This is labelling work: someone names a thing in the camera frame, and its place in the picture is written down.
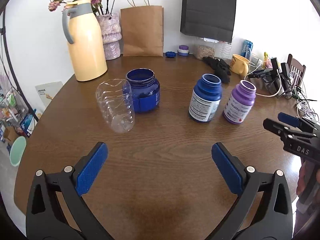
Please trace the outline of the person's right hand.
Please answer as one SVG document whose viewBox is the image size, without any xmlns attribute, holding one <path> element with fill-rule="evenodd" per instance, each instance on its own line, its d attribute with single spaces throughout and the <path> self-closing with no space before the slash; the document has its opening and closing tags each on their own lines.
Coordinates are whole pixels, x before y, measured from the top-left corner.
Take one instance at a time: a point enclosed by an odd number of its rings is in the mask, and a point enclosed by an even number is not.
<svg viewBox="0 0 320 240">
<path fill-rule="evenodd" d="M 306 188 L 306 183 L 304 181 L 304 177 L 306 175 L 306 164 L 308 161 L 304 161 L 299 171 L 299 178 L 297 182 L 296 195 L 300 195 Z"/>
</svg>

